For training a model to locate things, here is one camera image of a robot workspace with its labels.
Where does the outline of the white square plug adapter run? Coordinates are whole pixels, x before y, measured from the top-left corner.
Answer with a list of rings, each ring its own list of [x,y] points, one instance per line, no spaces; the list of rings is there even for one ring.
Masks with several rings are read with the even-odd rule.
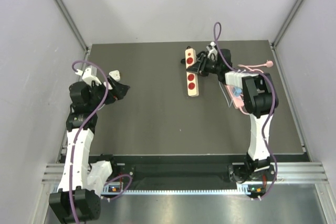
[[[119,70],[110,71],[109,76],[117,82],[119,82],[121,80],[121,75],[120,75]]]

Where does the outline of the beige wooden power strip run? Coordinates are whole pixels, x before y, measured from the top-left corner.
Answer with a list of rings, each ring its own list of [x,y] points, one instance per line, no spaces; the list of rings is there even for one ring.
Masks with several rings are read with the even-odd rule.
[[[196,51],[193,48],[185,50],[185,65],[186,68],[196,62]],[[187,94],[189,97],[199,96],[198,77],[197,74],[186,72]]]

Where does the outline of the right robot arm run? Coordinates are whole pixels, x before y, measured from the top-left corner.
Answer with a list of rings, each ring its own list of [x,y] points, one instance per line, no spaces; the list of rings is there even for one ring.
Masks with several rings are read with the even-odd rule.
[[[219,83],[241,89],[240,98],[247,115],[250,117],[250,145],[244,163],[244,179],[256,180],[271,167],[273,156],[269,151],[269,128],[278,97],[270,74],[247,68],[237,70],[232,67],[228,49],[216,47],[196,53],[191,47],[185,51],[182,63],[186,65],[188,94],[198,95],[197,77],[210,73],[218,77]]]

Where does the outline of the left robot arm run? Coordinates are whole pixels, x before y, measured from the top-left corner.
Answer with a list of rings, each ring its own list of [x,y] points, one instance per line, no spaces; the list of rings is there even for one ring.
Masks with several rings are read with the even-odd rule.
[[[82,223],[100,217],[103,188],[107,180],[117,178],[119,168],[107,160],[89,163],[97,111],[123,99],[129,88],[111,76],[103,84],[92,79],[69,87],[66,159],[58,188],[49,197],[49,205],[60,223]]]

